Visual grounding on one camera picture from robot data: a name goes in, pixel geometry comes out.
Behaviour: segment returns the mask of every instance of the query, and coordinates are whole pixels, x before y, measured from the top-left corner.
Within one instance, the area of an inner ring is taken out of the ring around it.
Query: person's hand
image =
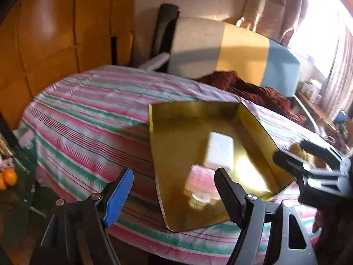
[[[319,230],[324,225],[324,212],[318,210],[317,213],[315,214],[315,221],[314,224],[312,225],[312,232],[315,233]]]

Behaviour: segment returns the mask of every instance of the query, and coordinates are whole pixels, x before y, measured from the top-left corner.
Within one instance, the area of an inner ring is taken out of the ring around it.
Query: curtain
[[[240,26],[287,47],[307,9],[308,0],[247,0]]]
[[[340,21],[336,59],[321,101],[321,107],[332,123],[347,105],[353,91],[353,36]]]

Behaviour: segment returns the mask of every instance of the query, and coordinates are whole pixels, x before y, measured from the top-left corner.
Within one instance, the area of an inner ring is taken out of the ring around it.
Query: gold tray
[[[185,180],[193,164],[203,164],[210,131],[234,139],[229,174],[247,193],[269,200],[293,182],[272,161],[275,142],[241,103],[174,102],[149,105],[149,130],[156,187],[166,227],[174,232],[229,219],[222,201],[202,209],[189,204]]]

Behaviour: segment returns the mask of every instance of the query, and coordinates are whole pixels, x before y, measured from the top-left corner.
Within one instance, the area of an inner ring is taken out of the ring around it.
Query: table
[[[27,235],[35,191],[35,148],[15,147],[11,150],[18,181],[14,186],[0,191],[0,244],[6,250],[20,247]]]
[[[123,167],[135,182],[109,233],[147,252],[188,264],[226,264],[240,229],[231,222],[182,233],[165,228],[156,193],[149,146],[148,104],[173,101],[243,102],[278,147],[304,138],[327,145],[316,134],[229,92],[192,80],[144,70],[105,66],[66,77],[39,93],[21,126],[35,132],[37,180],[67,201],[101,192]],[[297,187],[278,196],[294,201],[312,239],[316,210],[298,204]],[[268,238],[265,226],[263,241]],[[265,243],[257,262],[261,263]]]

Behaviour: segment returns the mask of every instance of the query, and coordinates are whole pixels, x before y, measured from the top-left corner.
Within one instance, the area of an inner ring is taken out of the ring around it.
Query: brown blanket
[[[255,86],[244,82],[233,70],[231,72],[213,72],[207,76],[195,79],[204,84],[236,94],[246,100],[252,101],[276,112],[297,124],[304,124],[306,117],[295,114],[291,110],[291,102],[277,90],[268,86]]]

